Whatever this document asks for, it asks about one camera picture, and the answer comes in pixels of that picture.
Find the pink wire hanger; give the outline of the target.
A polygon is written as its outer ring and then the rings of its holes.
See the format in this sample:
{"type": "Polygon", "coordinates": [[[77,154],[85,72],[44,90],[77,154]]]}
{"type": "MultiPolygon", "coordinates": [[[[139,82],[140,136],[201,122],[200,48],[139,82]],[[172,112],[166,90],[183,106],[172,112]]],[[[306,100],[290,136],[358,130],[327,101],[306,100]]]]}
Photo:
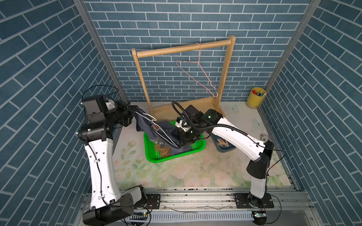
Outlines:
{"type": "Polygon", "coordinates": [[[219,96],[218,91],[216,90],[216,87],[213,85],[211,79],[209,78],[209,76],[207,75],[207,73],[205,72],[205,70],[203,69],[203,67],[201,66],[201,56],[202,56],[202,46],[200,43],[196,43],[196,45],[198,45],[199,47],[199,55],[198,55],[198,60],[197,61],[185,61],[185,60],[180,60],[180,59],[176,59],[175,63],[176,65],[181,69],[182,72],[184,72],[186,75],[188,75],[193,81],[195,81],[198,85],[202,86],[203,88],[205,88],[207,90],[208,93],[210,93],[212,95],[212,97],[217,98],[219,96]],[[197,66],[197,68],[199,68],[203,75],[207,78],[208,81],[208,86],[210,86],[214,91],[212,91],[211,89],[209,89],[207,86],[203,85],[202,83],[200,83],[198,80],[196,80],[193,76],[191,76],[187,71],[185,71],[182,67],[182,63],[187,63],[187,64],[195,64],[197,66]]]}

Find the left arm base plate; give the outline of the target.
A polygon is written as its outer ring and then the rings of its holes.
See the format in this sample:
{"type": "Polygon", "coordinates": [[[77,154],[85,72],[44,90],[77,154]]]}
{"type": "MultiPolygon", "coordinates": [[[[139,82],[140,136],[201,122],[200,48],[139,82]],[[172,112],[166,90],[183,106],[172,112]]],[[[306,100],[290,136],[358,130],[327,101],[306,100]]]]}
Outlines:
{"type": "Polygon", "coordinates": [[[147,194],[146,201],[142,204],[149,211],[158,210],[160,208],[161,195],[160,194],[147,194]]]}

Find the tan tank top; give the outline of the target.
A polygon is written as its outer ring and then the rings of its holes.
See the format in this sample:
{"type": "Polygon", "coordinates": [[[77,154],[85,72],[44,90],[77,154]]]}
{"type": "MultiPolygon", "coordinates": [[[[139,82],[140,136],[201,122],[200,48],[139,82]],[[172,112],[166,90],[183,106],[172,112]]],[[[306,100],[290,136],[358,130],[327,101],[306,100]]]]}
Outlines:
{"type": "Polygon", "coordinates": [[[170,156],[171,149],[169,146],[161,146],[160,144],[155,144],[155,151],[162,157],[166,158],[170,156]]]}

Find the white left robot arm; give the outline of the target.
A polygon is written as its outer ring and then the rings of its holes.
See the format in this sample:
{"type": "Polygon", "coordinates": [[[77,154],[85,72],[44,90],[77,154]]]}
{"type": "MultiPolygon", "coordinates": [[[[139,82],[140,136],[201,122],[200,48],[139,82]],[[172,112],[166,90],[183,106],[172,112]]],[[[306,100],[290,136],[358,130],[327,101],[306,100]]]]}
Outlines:
{"type": "Polygon", "coordinates": [[[88,226],[105,226],[133,215],[147,202],[143,186],[119,190],[113,166],[113,131],[131,124],[137,106],[115,101],[106,95],[85,98],[85,124],[77,133],[83,142],[91,175],[90,210],[83,214],[88,226]]]}

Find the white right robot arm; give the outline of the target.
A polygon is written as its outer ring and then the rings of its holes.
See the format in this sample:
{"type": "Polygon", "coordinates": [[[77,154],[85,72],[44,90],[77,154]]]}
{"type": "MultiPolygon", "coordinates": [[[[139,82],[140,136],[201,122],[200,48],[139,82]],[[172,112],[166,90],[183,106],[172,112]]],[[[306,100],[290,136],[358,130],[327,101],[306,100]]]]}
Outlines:
{"type": "Polygon", "coordinates": [[[175,126],[180,130],[181,146],[201,140],[201,135],[206,132],[225,139],[250,159],[247,166],[247,172],[251,175],[248,200],[253,207],[264,207],[263,199],[266,197],[266,181],[274,144],[248,135],[214,109],[202,113],[192,105],[185,109],[176,101],[172,102],[172,107],[179,115],[175,126]]]}

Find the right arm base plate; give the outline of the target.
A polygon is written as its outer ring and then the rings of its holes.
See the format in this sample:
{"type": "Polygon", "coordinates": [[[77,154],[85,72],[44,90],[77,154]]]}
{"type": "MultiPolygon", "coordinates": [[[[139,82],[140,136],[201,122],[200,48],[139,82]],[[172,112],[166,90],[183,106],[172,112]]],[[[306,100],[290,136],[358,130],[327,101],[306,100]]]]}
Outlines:
{"type": "Polygon", "coordinates": [[[274,203],[272,201],[271,195],[265,193],[262,199],[253,196],[252,194],[246,193],[236,193],[232,195],[233,199],[236,202],[238,209],[273,209],[274,203]]]}

